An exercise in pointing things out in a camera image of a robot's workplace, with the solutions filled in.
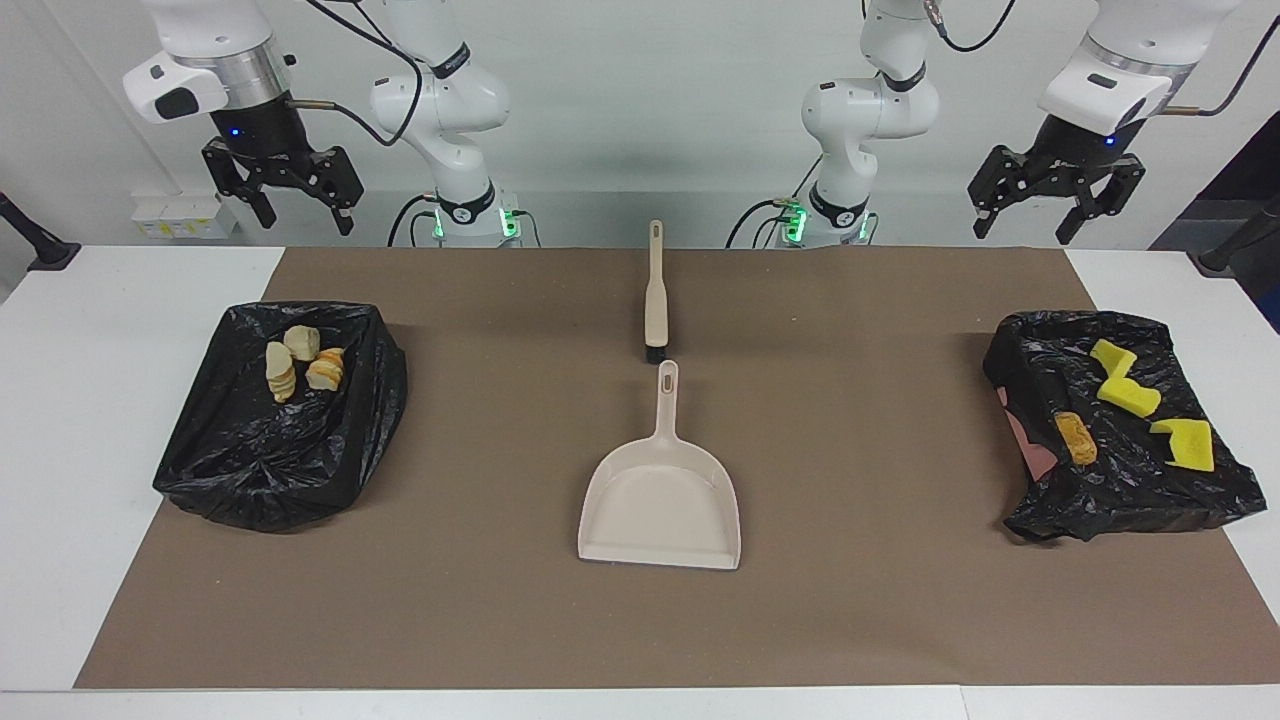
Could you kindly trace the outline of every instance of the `black plastic bag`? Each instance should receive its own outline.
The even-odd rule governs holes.
[[[298,387],[276,404],[264,351],[292,325],[342,347],[337,392]],[[152,483],[174,505],[216,523],[278,532],[356,501],[396,432],[408,382],[404,352],[378,307],[252,302],[227,310],[196,374]]]
[[[1160,391],[1155,415],[1137,418],[1097,398],[1106,372],[1089,351],[1098,340],[1138,355],[1129,377]],[[1212,473],[1166,464],[1169,436],[1152,434],[1151,423],[1212,419],[1187,383],[1162,323],[1120,313],[1019,313],[1001,322],[983,370],[992,386],[1005,388],[1006,409],[1027,439],[1057,459],[1052,470],[1030,478],[1027,496],[1005,520],[1024,538],[1196,530],[1266,510],[1253,470],[1236,462],[1216,430]],[[1084,420],[1098,446],[1096,462],[1071,461],[1056,413]]]

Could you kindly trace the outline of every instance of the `table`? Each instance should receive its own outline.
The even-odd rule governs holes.
[[[160,502],[136,478],[154,473],[221,310],[259,300],[282,252],[87,247],[0,305],[0,716],[1189,719],[1270,716],[1280,702],[1280,685],[68,692]],[[1280,387],[1280,338],[1243,292],[1176,254],[1069,258],[1100,307],[1170,325],[1206,411],[1280,497],[1280,411],[1254,400]],[[1280,518],[1228,536],[1275,614]]]

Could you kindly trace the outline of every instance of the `dustpan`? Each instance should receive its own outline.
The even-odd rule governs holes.
[[[582,502],[582,560],[737,569],[737,496],[719,460],[676,437],[680,369],[658,366],[652,437],[618,447],[595,469]]]

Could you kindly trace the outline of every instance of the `yellow sponge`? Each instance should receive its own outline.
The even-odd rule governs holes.
[[[1112,345],[1106,340],[1100,340],[1093,345],[1089,357],[1102,363],[1108,378],[1128,375],[1129,370],[1133,369],[1133,364],[1138,361],[1138,356],[1133,351],[1125,350],[1119,345]]]
[[[1098,388],[1098,400],[1117,405],[1139,418],[1147,418],[1160,407],[1160,391],[1142,387],[1129,378],[1111,378]]]
[[[1175,468],[1213,471],[1213,430],[1207,420],[1161,420],[1152,423],[1151,432],[1169,436],[1174,451]]]

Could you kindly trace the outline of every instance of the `robotic arm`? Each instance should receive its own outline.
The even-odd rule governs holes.
[[[1030,150],[992,149],[969,183],[974,233],[1029,197],[1073,197],[1057,228],[1066,245],[1087,222],[1116,215],[1146,174],[1125,152],[1196,69],[1240,0],[1097,0],[1098,15],[1039,106],[1048,113]],[[1110,178],[1098,195],[1092,186]]]
[[[923,135],[937,119],[938,91],[924,73],[932,35],[933,20],[922,0],[872,0],[861,51],[879,73],[824,82],[805,96],[804,126],[824,158],[809,191],[809,204],[822,220],[806,233],[827,238],[819,245],[849,242],[858,233],[855,224],[878,169],[864,143]]]
[[[264,228],[275,210],[262,186],[292,187],[333,213],[342,234],[365,188],[347,152],[315,151],[292,105],[285,65],[256,0],[142,0],[164,50],[124,76],[131,104],[164,123],[209,113],[218,136],[202,150],[224,196],[247,202]]]
[[[508,218],[503,192],[493,183],[480,147],[465,132],[500,127],[511,114],[507,87],[471,61],[448,0],[384,0],[389,33],[397,47],[421,59],[431,70],[404,140],[431,169],[438,234],[458,245],[497,246],[516,225]],[[370,101],[383,128],[397,128],[408,111],[415,90],[412,76],[374,83]]]

